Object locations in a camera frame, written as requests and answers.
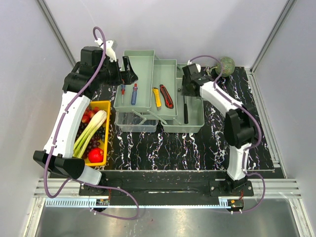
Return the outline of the small red screwdriver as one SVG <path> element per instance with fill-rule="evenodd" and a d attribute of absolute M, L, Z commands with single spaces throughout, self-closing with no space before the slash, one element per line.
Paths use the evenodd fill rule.
<path fill-rule="evenodd" d="M 125 95 L 125 84 L 122 84 L 120 86 L 120 90 L 121 90 L 121 103 L 123 104 L 123 102 L 124 102 L 124 95 Z"/>

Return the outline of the yellow utility knife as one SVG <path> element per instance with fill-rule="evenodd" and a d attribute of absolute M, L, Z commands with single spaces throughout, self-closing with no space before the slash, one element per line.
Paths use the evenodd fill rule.
<path fill-rule="evenodd" d="M 159 89 L 156 87 L 153 87 L 152 91 L 153 91 L 154 96 L 155 96 L 157 110 L 159 111 L 161 109 L 161 99 L 160 99 L 160 95 L 159 95 Z"/>

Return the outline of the red black utility tool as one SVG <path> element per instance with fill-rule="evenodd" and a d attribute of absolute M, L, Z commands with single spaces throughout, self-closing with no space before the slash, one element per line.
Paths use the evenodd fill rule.
<path fill-rule="evenodd" d="M 174 104 L 173 104 L 172 98 L 171 98 L 170 94 L 168 93 L 166 87 L 163 84 L 161 84 L 159 86 L 159 88 L 160 88 L 160 92 L 161 92 L 161 94 L 163 96 L 163 99 L 164 99 L 164 102 L 165 102 L 165 106 L 167 108 L 169 108 L 169 109 L 173 109 L 174 108 Z"/>

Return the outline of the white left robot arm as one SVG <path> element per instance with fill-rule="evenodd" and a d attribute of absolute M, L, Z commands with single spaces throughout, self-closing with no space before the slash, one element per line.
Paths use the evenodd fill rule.
<path fill-rule="evenodd" d="M 76 133 L 85 109 L 101 84 L 131 85 L 138 80 L 129 57 L 123 57 L 121 69 L 114 41 L 96 39 L 97 46 L 85 46 L 78 61 L 65 77 L 62 102 L 53 131 L 43 150 L 35 151 L 33 159 L 48 173 L 62 175 L 68 180 L 89 184 L 96 195 L 107 189 L 106 175 L 85 164 L 74 155 Z"/>

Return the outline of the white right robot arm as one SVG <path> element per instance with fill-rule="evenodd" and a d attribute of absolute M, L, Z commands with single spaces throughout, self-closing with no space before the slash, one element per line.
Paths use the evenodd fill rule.
<path fill-rule="evenodd" d="M 220 182 L 219 190 L 237 195 L 247 183 L 249 150 L 261 142 L 262 132 L 253 115 L 254 107 L 227 94 L 196 63 L 188 62 L 182 70 L 182 94 L 210 102 L 225 117 L 224 137 L 230 146 L 230 157 L 227 177 Z"/>

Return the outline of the blue red screwdriver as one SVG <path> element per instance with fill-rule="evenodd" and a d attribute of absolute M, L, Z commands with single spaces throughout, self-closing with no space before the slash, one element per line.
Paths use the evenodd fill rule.
<path fill-rule="evenodd" d="M 131 95 L 131 105 L 136 105 L 137 90 L 138 90 L 138 87 L 137 87 L 137 84 L 135 83 L 133 87 L 132 95 Z"/>

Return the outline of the translucent green tool box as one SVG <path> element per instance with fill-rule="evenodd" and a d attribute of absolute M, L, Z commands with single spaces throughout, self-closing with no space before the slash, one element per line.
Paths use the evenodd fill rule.
<path fill-rule="evenodd" d="M 175 59 L 160 59 L 154 50 L 125 50 L 138 80 L 136 105 L 131 105 L 134 84 L 125 86 L 124 102 L 121 90 L 114 100 L 115 125 L 123 132 L 155 132 L 160 123 L 164 132 L 198 133 L 204 126 L 203 102 L 195 97 L 187 98 L 188 124 L 184 124 L 184 101 L 182 87 L 182 64 Z M 159 86 L 163 84 L 170 94 L 174 108 L 165 106 Z M 161 109 L 158 111 L 153 87 L 159 89 Z"/>

